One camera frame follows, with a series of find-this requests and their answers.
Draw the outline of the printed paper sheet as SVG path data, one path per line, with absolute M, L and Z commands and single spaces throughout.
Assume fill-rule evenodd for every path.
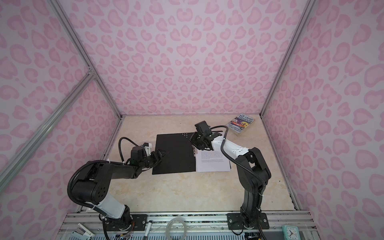
M 202 151 L 197 148 L 194 151 L 198 173 L 231 171 L 230 161 L 220 151 Z

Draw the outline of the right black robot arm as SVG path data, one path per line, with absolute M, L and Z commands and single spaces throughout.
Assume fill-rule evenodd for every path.
M 248 229 L 262 228 L 261 205 L 264 191 L 272 177 L 262 152 L 254 148 L 237 145 L 227 139 L 227 126 L 210 127 L 205 121 L 195 124 L 196 132 L 190 138 L 191 144 L 201 151 L 214 151 L 224 155 L 237 166 L 239 181 L 245 189 L 241 206 L 243 226 Z

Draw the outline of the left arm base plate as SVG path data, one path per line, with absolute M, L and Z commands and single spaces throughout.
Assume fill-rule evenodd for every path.
M 146 214 L 133 214 L 131 215 L 131 222 L 128 224 L 116 224 L 112 220 L 108 220 L 106 224 L 106 231 L 144 231 L 147 224 L 148 215 Z

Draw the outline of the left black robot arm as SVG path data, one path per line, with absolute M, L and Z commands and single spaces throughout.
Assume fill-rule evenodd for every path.
M 130 208 L 109 193 L 111 180 L 136 179 L 144 170 L 157 166 L 166 154 L 164 150 L 149 153 L 147 147 L 136 146 L 126 161 L 89 161 L 71 176 L 68 197 L 75 204 L 98 212 L 104 227 L 131 230 L 134 220 Z

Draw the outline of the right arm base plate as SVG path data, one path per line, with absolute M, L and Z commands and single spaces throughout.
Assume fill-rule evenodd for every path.
M 256 220 L 252 222 L 246 222 L 245 217 L 241 213 L 228 213 L 226 214 L 229 230 L 258 230 L 261 227 L 262 230 L 269 230 L 270 224 L 265 213 L 261 213 Z

